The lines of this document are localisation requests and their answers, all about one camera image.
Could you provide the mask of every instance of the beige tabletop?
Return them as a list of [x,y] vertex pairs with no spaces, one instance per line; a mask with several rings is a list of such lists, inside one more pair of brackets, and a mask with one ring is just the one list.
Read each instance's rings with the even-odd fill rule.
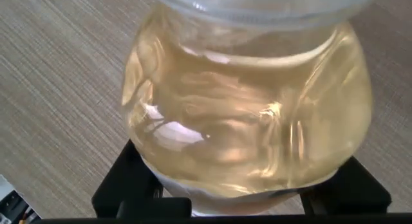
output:
[[[154,0],[0,0],[0,174],[44,218],[93,216],[90,199],[127,136],[123,63]],[[357,158],[412,212],[412,0],[353,19],[375,114]],[[274,212],[302,212],[298,199]]]

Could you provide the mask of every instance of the white label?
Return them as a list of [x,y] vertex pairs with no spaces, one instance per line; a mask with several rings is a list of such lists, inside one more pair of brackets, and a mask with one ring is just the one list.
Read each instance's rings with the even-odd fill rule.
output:
[[6,218],[2,213],[0,213],[0,224],[12,224],[10,219]]

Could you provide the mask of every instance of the black holder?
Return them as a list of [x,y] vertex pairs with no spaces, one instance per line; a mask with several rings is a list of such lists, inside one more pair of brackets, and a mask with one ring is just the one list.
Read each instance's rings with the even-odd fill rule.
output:
[[301,190],[302,215],[191,217],[188,198],[162,198],[163,187],[129,141],[92,197],[95,219],[41,223],[412,223],[412,214],[387,214],[389,192],[351,157],[324,183]]

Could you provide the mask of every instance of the liquid surface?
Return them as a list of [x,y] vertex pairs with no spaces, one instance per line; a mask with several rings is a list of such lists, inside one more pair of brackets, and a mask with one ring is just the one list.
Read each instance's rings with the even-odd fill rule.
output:
[[172,195],[197,206],[208,196],[319,183],[365,137],[370,82],[349,24],[338,25],[318,47],[287,56],[191,47],[173,41],[154,12],[125,71],[128,133],[148,166],[171,182],[165,186]]

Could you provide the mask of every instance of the jar neck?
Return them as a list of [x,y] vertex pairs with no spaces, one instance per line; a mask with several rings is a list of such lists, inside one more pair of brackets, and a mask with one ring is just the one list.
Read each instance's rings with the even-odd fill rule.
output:
[[306,53],[327,43],[336,25],[279,31],[266,26],[210,21],[160,5],[168,38],[192,51],[214,51],[247,57],[287,57]]

